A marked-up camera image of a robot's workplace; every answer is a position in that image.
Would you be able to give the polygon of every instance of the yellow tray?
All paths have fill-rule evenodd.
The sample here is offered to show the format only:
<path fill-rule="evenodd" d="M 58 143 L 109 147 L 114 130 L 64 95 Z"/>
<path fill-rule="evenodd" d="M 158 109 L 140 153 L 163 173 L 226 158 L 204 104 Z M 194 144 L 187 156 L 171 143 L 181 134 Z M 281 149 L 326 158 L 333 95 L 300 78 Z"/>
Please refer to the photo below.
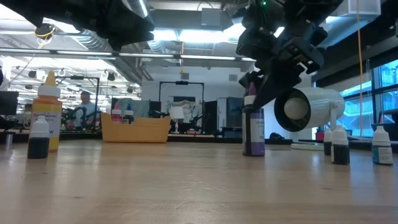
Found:
<path fill-rule="evenodd" d="M 166 143 L 170 116 L 165 118 L 134 118 L 134 124 L 115 124 L 111 115 L 101 114 L 102 138 L 105 142 Z"/>

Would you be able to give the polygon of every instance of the wooden table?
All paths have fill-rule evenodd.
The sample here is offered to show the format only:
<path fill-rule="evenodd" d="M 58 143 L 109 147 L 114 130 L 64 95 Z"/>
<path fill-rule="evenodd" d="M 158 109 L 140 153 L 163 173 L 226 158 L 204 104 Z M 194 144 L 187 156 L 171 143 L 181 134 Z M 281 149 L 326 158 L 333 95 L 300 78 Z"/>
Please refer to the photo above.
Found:
<path fill-rule="evenodd" d="M 241 144 L 62 141 L 47 160 L 0 151 L 0 223 L 398 223 L 398 160 Z"/>

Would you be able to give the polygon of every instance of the yellow container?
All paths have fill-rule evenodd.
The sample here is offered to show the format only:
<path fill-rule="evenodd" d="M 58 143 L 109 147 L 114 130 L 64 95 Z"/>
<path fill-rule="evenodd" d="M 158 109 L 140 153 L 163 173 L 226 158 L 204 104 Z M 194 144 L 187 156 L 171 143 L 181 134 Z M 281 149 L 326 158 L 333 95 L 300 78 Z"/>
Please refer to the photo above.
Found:
<path fill-rule="evenodd" d="M 53 71 L 49 72 L 45 84 L 39 87 L 37 94 L 39 97 L 33 100 L 30 127 L 40 115 L 45 116 L 50 128 L 49 152 L 56 152 L 60 143 L 62 102 L 58 101 L 61 89 L 55 86 Z"/>
<path fill-rule="evenodd" d="M 134 118 L 134 124 L 115 124 L 111 115 L 101 114 L 102 138 L 105 142 L 166 143 L 170 129 L 169 116 L 165 118 Z"/>

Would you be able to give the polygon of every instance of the man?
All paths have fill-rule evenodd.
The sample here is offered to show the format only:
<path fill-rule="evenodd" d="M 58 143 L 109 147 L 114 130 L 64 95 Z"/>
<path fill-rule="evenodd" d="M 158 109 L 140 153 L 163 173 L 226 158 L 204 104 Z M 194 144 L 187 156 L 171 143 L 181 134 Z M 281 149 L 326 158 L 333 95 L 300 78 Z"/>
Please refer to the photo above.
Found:
<path fill-rule="evenodd" d="M 80 93 L 81 104 L 78 105 L 76 108 L 86 108 L 86 116 L 95 112 L 95 104 L 90 101 L 90 93 L 87 91 L 83 91 Z M 83 117 L 83 110 L 76 111 L 76 119 L 75 119 L 75 129 L 81 130 L 81 119 Z"/>

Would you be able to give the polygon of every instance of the yellow bottle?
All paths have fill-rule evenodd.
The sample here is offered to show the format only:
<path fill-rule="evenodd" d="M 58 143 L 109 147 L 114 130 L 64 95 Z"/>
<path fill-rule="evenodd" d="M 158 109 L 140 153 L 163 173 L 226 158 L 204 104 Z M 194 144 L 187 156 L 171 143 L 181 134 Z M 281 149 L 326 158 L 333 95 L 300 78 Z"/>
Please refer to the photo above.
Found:
<path fill-rule="evenodd" d="M 37 94 L 39 97 L 33 101 L 30 128 L 40 115 L 44 115 L 50 129 L 49 152 L 56 152 L 60 142 L 62 102 L 58 100 L 61 89 L 56 87 L 53 71 L 49 72 L 45 84 L 39 86 Z"/>

